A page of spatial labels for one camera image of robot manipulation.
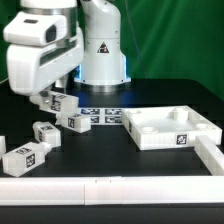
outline white block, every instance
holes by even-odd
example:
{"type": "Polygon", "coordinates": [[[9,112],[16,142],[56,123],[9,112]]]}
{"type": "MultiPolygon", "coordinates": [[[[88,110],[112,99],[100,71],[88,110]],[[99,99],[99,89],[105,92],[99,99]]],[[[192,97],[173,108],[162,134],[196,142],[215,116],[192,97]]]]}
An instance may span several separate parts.
{"type": "Polygon", "coordinates": [[[2,159],[2,156],[6,152],[6,146],[5,146],[5,136],[0,136],[0,160],[2,159]]]}
{"type": "Polygon", "coordinates": [[[38,142],[51,144],[52,148],[61,146],[61,132],[49,122],[35,122],[34,136],[38,142]]]}
{"type": "Polygon", "coordinates": [[[32,170],[45,162],[45,155],[51,151],[51,145],[41,142],[29,142],[3,155],[3,172],[15,177],[32,170]]]}
{"type": "Polygon", "coordinates": [[[82,133],[91,129],[91,117],[82,114],[74,114],[73,116],[61,115],[62,127],[82,133]]]}
{"type": "Polygon", "coordinates": [[[213,176],[224,175],[224,155],[208,136],[197,136],[194,150],[213,176]]]}
{"type": "Polygon", "coordinates": [[[78,110],[79,98],[75,96],[69,96],[57,92],[50,91],[49,102],[45,102],[40,94],[30,97],[30,101],[39,105],[40,110],[55,113],[60,116],[61,113],[72,115],[78,110]]]}

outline white box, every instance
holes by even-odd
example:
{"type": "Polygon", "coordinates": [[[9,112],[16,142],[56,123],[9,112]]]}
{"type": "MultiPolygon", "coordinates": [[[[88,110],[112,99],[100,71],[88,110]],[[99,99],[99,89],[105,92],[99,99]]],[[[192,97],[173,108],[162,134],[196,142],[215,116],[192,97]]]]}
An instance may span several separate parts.
{"type": "Polygon", "coordinates": [[[221,144],[222,130],[188,106],[123,109],[122,123],[140,150],[194,146],[198,135],[221,144]]]}

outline white border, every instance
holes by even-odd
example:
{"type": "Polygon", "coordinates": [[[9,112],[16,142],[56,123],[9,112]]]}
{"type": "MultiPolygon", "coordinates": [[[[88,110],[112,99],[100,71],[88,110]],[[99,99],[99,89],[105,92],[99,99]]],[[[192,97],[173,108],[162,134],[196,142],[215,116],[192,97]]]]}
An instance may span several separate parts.
{"type": "Polygon", "coordinates": [[[19,178],[0,180],[0,205],[223,203],[224,177],[19,178]]]}

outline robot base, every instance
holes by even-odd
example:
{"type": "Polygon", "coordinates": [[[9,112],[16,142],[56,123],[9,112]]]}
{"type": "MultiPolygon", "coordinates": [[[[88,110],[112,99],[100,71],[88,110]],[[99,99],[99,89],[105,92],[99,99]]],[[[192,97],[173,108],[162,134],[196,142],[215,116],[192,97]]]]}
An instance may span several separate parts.
{"type": "Polygon", "coordinates": [[[130,88],[131,79],[127,78],[123,83],[120,83],[117,85],[90,85],[90,84],[80,82],[78,81],[77,78],[75,78],[74,86],[75,88],[78,88],[78,89],[84,89],[84,90],[96,92],[96,93],[110,93],[110,92],[115,92],[115,91],[130,88]]]}

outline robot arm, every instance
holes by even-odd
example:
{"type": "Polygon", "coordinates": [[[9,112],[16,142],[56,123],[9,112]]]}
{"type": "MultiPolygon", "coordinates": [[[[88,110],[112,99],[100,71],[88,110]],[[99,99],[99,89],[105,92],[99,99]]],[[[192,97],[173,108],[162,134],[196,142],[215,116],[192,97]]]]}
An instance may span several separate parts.
{"type": "Polygon", "coordinates": [[[21,0],[23,12],[5,28],[11,89],[34,95],[77,67],[84,58],[75,0],[21,0]]]}
{"type": "Polygon", "coordinates": [[[120,12],[105,0],[80,0],[85,14],[85,52],[76,0],[21,0],[23,11],[4,29],[10,43],[11,89],[35,95],[80,65],[77,83],[116,86],[129,82],[120,51],[120,12]]]}

